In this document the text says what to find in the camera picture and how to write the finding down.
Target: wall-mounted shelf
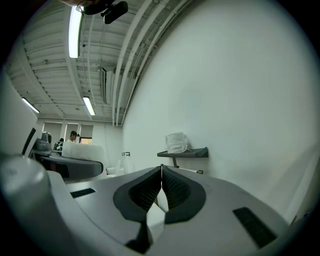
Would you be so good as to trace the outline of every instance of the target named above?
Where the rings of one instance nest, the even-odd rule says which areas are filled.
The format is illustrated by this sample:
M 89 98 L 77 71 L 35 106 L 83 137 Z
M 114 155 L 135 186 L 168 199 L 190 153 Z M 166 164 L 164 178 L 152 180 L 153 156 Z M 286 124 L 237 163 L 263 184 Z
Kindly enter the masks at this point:
M 168 153 L 168 151 L 163 151 L 163 152 L 157 153 L 156 155 L 161 158 L 172 158 L 173 165 L 176 168 L 179 168 L 177 166 L 176 158 L 208 158 L 209 157 L 207 147 L 190 149 L 190 150 L 186 150 L 183 153 Z

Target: ceiling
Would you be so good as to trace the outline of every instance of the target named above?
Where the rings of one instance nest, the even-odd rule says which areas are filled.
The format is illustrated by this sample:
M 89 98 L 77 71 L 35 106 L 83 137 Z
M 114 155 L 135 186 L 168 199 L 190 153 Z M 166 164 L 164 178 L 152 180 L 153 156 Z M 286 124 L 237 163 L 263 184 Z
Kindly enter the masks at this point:
M 115 110 L 116 113 L 119 111 L 119 124 L 123 122 L 130 94 L 134 90 L 134 80 L 143 58 L 160 25 L 180 1 L 169 0 L 168 5 L 149 27 L 134 55 L 120 108 Z M 158 5 L 156 2 L 158 1 L 149 5 L 134 30 L 126 49 L 121 71 L 125 69 L 130 51 L 141 28 Z M 188 0 L 172 17 L 149 56 L 161 43 L 170 27 L 194 2 L 194 0 Z M 112 104 L 104 100 L 111 92 L 103 90 L 101 70 L 106 68 L 115 73 L 124 39 L 143 0 L 127 0 L 127 3 L 128 12 L 111 24 L 104 24 L 99 14 L 84 15 L 77 59 L 71 59 L 68 50 L 70 6 L 57 0 L 49 0 L 31 18 L 12 48 L 5 64 L 5 72 L 21 97 L 25 97 L 39 110 L 38 118 L 113 121 Z M 116 94 L 116 108 L 118 95 L 119 88 Z M 82 100 L 83 96 L 90 97 L 95 116 L 89 114 Z

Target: fluorescent ceiling light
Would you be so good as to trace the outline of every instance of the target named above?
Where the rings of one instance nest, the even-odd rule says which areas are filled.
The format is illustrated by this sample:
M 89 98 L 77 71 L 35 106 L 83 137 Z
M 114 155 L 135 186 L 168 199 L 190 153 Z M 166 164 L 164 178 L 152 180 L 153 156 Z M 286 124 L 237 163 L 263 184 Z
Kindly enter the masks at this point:
M 27 101 L 27 99 L 25 97 L 22 98 L 22 100 L 36 113 L 40 113 L 38 109 L 36 109 L 34 106 L 31 105 L 31 103 L 29 101 Z
M 91 102 L 90 102 L 90 98 L 89 97 L 83 97 L 83 100 L 84 100 L 84 103 L 86 105 L 86 108 L 89 110 L 89 113 L 91 116 L 95 116 L 95 112 L 94 112 L 94 109 L 91 105 Z
M 79 57 L 79 37 L 83 14 L 76 10 L 76 6 L 71 9 L 69 22 L 69 56 L 70 58 Z

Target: man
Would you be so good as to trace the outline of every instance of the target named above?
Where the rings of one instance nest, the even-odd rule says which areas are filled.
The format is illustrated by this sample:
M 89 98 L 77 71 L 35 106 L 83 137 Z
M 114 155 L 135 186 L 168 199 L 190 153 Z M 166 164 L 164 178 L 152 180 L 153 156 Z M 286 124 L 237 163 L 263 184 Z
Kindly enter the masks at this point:
M 62 151 L 62 147 L 64 146 L 64 139 L 61 138 L 56 144 L 54 144 L 53 150 L 60 150 Z
M 77 138 L 77 132 L 75 130 L 71 131 L 70 133 L 70 139 L 67 140 L 67 142 L 76 142 Z

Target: plastic bag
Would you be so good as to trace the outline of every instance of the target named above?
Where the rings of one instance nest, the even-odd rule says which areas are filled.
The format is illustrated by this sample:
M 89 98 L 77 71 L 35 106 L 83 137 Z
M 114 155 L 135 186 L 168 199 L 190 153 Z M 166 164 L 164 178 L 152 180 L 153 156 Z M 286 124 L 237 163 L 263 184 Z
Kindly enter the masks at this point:
M 185 152 L 188 146 L 187 136 L 183 132 L 176 132 L 165 136 L 165 143 L 169 154 Z

